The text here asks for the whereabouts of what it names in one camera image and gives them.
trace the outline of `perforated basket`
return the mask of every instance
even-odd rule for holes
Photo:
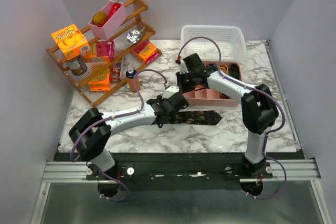
[[[222,61],[242,62],[246,59],[246,45],[240,28],[235,26],[198,26],[182,27],[181,46],[196,36],[213,39],[221,49]],[[213,43],[206,39],[196,39],[183,49],[182,58],[197,53],[202,60],[218,60],[218,51]]]

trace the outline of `wooden shelf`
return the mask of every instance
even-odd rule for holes
[[[123,22],[123,24],[119,27],[116,34],[114,34],[110,38],[111,40],[114,41],[115,45],[114,61],[120,60],[123,56],[131,52],[131,50],[136,48],[139,44],[143,43],[145,40],[149,40],[149,38],[155,34],[154,28],[148,25],[146,22],[144,22],[140,15],[141,12],[148,9],[148,5],[146,4],[146,2],[144,2],[143,0],[129,0],[125,2],[125,7],[129,15]],[[130,45],[126,40],[127,34],[134,29],[140,30],[143,27],[145,27],[145,29],[141,33],[143,35],[141,40],[138,41],[136,44]],[[80,31],[84,34],[86,39],[89,41],[90,45],[99,40],[99,38],[94,37],[89,26],[84,27]],[[118,90],[122,85],[124,85],[127,82],[126,79],[118,82],[118,84],[116,84],[110,91],[105,92],[99,99],[97,99],[96,101],[91,101],[81,89],[96,75],[103,72],[106,68],[110,67],[113,64],[113,62],[87,63],[88,65],[87,71],[81,76],[76,76],[72,74],[70,69],[66,66],[67,59],[57,45],[53,46],[52,48],[48,48],[47,52],[49,53],[53,61],[57,64],[58,68],[67,77],[71,85],[92,106],[97,106],[99,103],[101,103],[108,96],[113,94],[116,90]],[[147,66],[146,64],[143,64],[139,67],[138,70],[140,71],[146,66]]]

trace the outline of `kiwi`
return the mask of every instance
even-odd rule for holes
[[[95,25],[103,24],[106,19],[107,19],[106,13],[99,11],[93,16],[92,23]]]

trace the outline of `red chili pepper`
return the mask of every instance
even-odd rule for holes
[[[113,5],[112,5],[112,8],[111,8],[111,11],[110,11],[110,14],[108,15],[107,19],[105,20],[104,23],[102,24],[99,24],[98,27],[102,27],[103,25],[105,25],[105,23],[113,16],[113,14],[115,14],[117,12],[117,10],[120,8],[121,4],[119,4],[119,0],[117,2],[115,2]]]

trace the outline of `white marble surface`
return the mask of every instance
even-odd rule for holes
[[[159,70],[176,84],[175,73],[179,66],[174,62],[180,49],[179,40],[153,40],[163,52],[162,56],[148,68]],[[241,62],[243,80],[247,83],[264,83],[270,87],[273,96],[280,101],[278,87],[271,69],[265,46],[260,41],[248,41],[247,59]],[[141,63],[130,54],[126,56],[124,66],[132,62]],[[145,101],[162,94],[163,80],[158,74],[146,72],[140,76],[141,94]],[[140,99],[124,85],[112,96],[102,102],[100,112],[112,112],[134,108],[140,105]],[[59,151],[70,152],[72,142],[68,136],[71,127],[90,109],[91,106],[77,92],[73,96],[65,130],[60,141]],[[216,110],[223,118],[216,126],[166,124],[161,129],[156,125],[136,127],[109,138],[106,148],[111,152],[244,152],[247,130],[241,117],[241,107],[190,106],[189,110]],[[279,132],[270,134],[267,143],[268,152],[295,152],[293,134],[289,124]]]

